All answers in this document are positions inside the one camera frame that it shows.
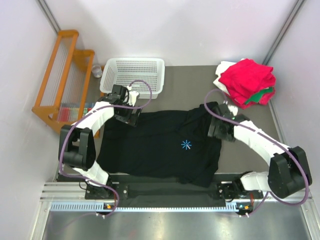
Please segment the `black t shirt blue logo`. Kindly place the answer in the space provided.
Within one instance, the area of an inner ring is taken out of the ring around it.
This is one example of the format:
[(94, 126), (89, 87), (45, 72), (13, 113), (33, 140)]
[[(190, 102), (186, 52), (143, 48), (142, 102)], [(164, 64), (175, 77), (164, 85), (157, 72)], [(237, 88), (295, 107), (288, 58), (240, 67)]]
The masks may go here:
[(209, 187), (218, 170), (222, 142), (209, 137), (212, 115), (191, 110), (141, 113), (136, 126), (115, 118), (104, 125), (97, 163), (108, 173), (175, 178)]

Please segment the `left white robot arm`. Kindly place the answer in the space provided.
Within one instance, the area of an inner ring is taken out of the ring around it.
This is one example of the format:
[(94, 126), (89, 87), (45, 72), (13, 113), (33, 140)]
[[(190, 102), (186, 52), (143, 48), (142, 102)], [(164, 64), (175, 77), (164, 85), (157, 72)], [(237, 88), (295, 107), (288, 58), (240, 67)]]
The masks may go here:
[(139, 95), (130, 85), (115, 84), (81, 119), (60, 129), (59, 171), (66, 176), (63, 167), (69, 166), (78, 172), (94, 199), (118, 197), (109, 174), (96, 161), (95, 135), (111, 119), (135, 126), (142, 111), (135, 106)]

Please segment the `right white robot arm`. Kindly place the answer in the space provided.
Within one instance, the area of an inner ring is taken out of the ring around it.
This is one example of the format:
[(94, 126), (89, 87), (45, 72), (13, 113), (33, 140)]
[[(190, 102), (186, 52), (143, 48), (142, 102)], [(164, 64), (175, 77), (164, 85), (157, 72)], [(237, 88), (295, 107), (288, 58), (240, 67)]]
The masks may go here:
[(249, 171), (233, 182), (233, 192), (245, 198), (251, 191), (263, 191), (284, 199), (313, 183), (306, 152), (299, 146), (290, 147), (278, 142), (253, 121), (238, 113), (227, 103), (213, 108), (205, 105), (212, 115), (208, 136), (220, 140), (240, 141), (256, 152), (268, 165), (268, 171)]

